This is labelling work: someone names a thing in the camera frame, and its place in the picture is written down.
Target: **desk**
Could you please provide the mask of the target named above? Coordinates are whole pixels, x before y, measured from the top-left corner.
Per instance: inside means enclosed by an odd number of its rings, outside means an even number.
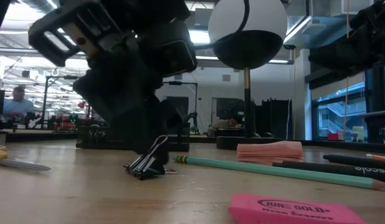
[[[1,146],[4,146],[6,145],[6,136],[7,136],[8,132],[6,131],[0,131],[0,145]]]
[[[368,223],[385,224],[385,191],[173,162],[167,167],[179,174],[140,181],[122,169],[136,158],[131,151],[75,150],[69,140],[9,143],[7,148],[11,157],[52,170],[31,174],[0,167],[0,224],[235,224],[227,208],[237,193],[344,203]],[[365,154],[319,149],[305,148],[306,160],[325,162],[321,157],[328,153]],[[232,161],[236,152],[191,144],[189,155]]]

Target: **man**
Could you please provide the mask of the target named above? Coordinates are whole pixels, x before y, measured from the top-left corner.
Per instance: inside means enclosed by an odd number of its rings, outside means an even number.
[[[207,129],[207,136],[209,138],[214,138],[216,137],[216,131],[219,128],[232,128],[235,127],[238,124],[238,121],[236,118],[231,118],[231,119],[221,119],[219,121],[214,122],[209,126]]]
[[[4,99],[3,116],[7,121],[12,118],[26,116],[28,112],[34,113],[33,103],[25,98],[25,89],[15,87],[12,91],[12,100]]]

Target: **binder clip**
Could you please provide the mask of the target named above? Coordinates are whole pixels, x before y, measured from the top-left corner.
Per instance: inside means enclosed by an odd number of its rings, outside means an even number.
[[[139,180],[152,178],[156,175],[164,175],[166,173],[163,163],[156,159],[153,155],[157,148],[167,141],[166,135],[161,135],[152,144],[147,153],[135,160],[131,165],[123,165],[126,173],[133,175]]]

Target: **pink eraser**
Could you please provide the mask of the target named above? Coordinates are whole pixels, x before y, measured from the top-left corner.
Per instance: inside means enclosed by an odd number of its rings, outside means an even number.
[[[344,205],[257,195],[234,195],[228,211],[238,224],[367,224]]]

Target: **green pencil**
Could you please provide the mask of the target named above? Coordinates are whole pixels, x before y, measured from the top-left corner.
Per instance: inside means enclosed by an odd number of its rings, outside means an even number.
[[[262,166],[255,164],[246,164],[241,162],[219,161],[216,159],[202,159],[197,157],[175,156],[175,162],[194,164],[200,166],[217,167],[223,169],[239,170],[245,172],[254,172],[258,174],[277,175],[281,177],[291,177],[296,179],[314,180],[319,182],[340,184],[353,187],[362,187],[366,189],[383,189],[385,183],[370,179],[367,177],[355,177],[342,174],[330,174],[324,172],[315,172],[309,170],[288,169],[273,166]]]

